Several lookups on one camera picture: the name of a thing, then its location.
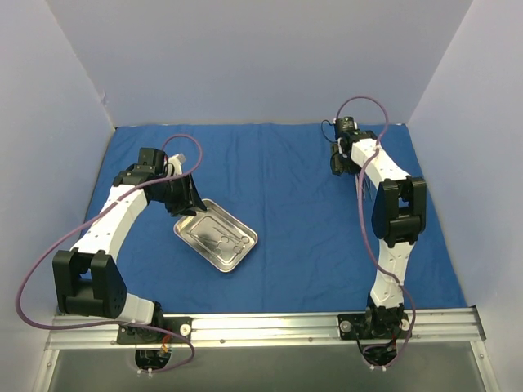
gray floor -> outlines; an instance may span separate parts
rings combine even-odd
[[[188,354],[178,349],[174,358]],[[51,391],[483,391],[468,342],[416,343],[386,372],[371,372],[353,345],[199,349],[193,363],[137,377],[134,351],[63,350]]]

blue cloth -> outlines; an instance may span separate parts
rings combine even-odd
[[[381,127],[365,127],[376,133]],[[177,218],[151,203],[118,255],[129,292],[159,301],[171,313],[257,313],[363,310],[376,271],[361,239],[352,176],[331,174],[329,143],[318,124],[120,127],[110,141],[88,209],[103,206],[114,177],[136,161],[140,147],[160,148],[175,133],[195,136],[204,150],[194,174],[210,198],[254,229],[258,244],[230,274],[219,272],[172,230]],[[413,176],[422,175],[406,126],[382,141]],[[197,158],[188,140],[184,168]],[[365,203],[369,237],[373,202]],[[427,228],[410,260],[406,287],[418,308],[465,306],[429,196]]]

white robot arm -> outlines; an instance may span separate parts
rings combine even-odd
[[[114,179],[102,211],[136,185],[148,180],[181,174],[183,154],[169,159],[157,149],[141,149],[139,163]],[[151,200],[165,203],[172,215],[205,211],[192,176],[146,186],[129,194],[106,215],[95,221],[70,251],[58,251],[52,262],[60,310],[68,314],[99,316],[122,323],[154,324],[158,303],[127,292],[116,267],[123,240]],[[91,278],[82,275],[91,271]]]
[[[374,154],[375,148],[376,141],[374,139],[363,139],[354,143],[351,150],[352,162],[362,167]],[[409,177],[409,174],[400,169],[387,153],[383,151],[383,148],[381,148],[378,156],[367,166],[365,174],[369,177],[375,189],[378,189],[379,185],[386,180],[407,180]],[[385,271],[392,272],[403,284],[407,263],[413,247],[414,243],[409,241],[395,243],[393,247],[389,247],[385,240],[381,238],[379,239],[378,264]],[[377,307],[394,308],[403,304],[403,292],[397,282],[380,271],[376,274],[370,297]]]
[[[353,118],[335,120],[337,143],[332,150],[337,156],[331,160],[334,174],[347,172],[357,175],[361,167],[376,151],[376,136],[361,131]],[[370,161],[365,174],[377,190],[373,209],[373,231],[379,238],[378,264],[393,273],[403,285],[405,271],[413,246],[425,230],[427,186],[423,178],[413,178],[400,169],[379,147],[378,156]],[[398,310],[402,317],[403,292],[390,276],[378,271],[370,291],[369,305],[379,310]]]

metal tray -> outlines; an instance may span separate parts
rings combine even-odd
[[[232,271],[256,245],[257,234],[212,200],[207,212],[184,216],[174,232],[221,272]]]

white backdrop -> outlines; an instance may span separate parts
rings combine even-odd
[[[405,123],[471,0],[48,2],[120,126],[332,118],[362,93]]]
[[[474,0],[409,122],[501,390],[523,389],[523,2]]]
[[[15,294],[37,256],[83,221],[112,127],[47,4],[0,2],[0,390],[31,389],[47,332],[25,326]],[[27,312],[56,309],[50,262]]]

